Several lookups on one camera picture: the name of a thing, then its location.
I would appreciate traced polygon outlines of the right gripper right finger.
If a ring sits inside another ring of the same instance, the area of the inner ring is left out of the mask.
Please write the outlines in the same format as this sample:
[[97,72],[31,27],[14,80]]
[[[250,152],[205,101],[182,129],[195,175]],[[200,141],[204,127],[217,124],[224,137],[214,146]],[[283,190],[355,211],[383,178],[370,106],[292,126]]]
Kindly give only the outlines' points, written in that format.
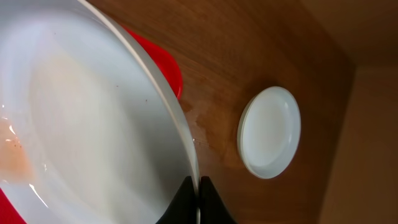
[[237,224],[208,176],[200,179],[200,224]]

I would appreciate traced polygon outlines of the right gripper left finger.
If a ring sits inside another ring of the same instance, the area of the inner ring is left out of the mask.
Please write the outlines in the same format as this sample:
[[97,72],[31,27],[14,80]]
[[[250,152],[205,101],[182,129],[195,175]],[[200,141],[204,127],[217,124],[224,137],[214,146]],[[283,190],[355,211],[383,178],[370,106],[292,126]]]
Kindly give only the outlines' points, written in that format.
[[165,213],[156,224],[196,224],[197,196],[190,176],[184,178]]

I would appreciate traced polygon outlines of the light blue plate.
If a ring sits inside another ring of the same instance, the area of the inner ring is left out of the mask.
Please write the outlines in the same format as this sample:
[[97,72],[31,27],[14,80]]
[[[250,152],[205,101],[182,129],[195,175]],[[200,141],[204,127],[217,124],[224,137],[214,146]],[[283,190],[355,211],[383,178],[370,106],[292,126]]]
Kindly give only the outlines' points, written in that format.
[[301,116],[294,96],[272,86],[246,105],[237,131],[238,152],[246,169],[260,179],[281,174],[299,145]]
[[32,173],[1,189],[27,223],[155,223],[198,183],[167,80],[87,1],[1,2],[1,117]]

